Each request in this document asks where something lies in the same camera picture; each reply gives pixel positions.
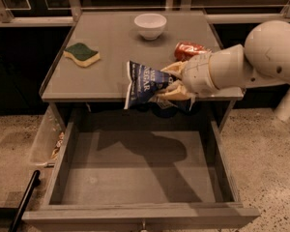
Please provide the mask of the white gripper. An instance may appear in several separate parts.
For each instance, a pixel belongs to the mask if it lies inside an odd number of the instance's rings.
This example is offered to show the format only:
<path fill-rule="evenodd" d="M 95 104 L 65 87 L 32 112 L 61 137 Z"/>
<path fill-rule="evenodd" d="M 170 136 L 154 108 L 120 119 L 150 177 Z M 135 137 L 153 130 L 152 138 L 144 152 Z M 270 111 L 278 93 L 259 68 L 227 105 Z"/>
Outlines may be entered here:
<path fill-rule="evenodd" d="M 210 76 L 211 53 L 191 57 L 188 61 L 178 61 L 163 68 L 163 73 L 170 73 L 181 80 L 176 80 L 156 96 L 168 101 L 187 101 L 199 96 L 211 96 L 218 91 Z"/>

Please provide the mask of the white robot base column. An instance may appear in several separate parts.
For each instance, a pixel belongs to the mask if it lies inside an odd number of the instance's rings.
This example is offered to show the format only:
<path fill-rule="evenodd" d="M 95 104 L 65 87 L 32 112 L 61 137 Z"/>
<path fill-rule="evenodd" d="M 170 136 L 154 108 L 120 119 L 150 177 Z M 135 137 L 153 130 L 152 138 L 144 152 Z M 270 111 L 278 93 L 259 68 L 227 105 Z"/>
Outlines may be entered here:
<path fill-rule="evenodd" d="M 290 88 L 281 99 L 274 114 L 281 121 L 287 121 L 290 118 Z"/>

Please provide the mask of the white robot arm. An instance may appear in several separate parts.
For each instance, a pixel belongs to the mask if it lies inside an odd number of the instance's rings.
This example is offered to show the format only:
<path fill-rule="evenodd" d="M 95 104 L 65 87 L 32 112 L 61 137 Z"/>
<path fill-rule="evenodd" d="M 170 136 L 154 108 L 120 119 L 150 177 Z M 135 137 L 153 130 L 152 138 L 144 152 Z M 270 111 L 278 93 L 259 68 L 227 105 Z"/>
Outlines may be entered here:
<path fill-rule="evenodd" d="M 290 85 L 290 23 L 261 23 L 248 34 L 244 44 L 195 55 L 163 70 L 178 80 L 157 92 L 162 100 L 208 98 L 233 87 Z"/>

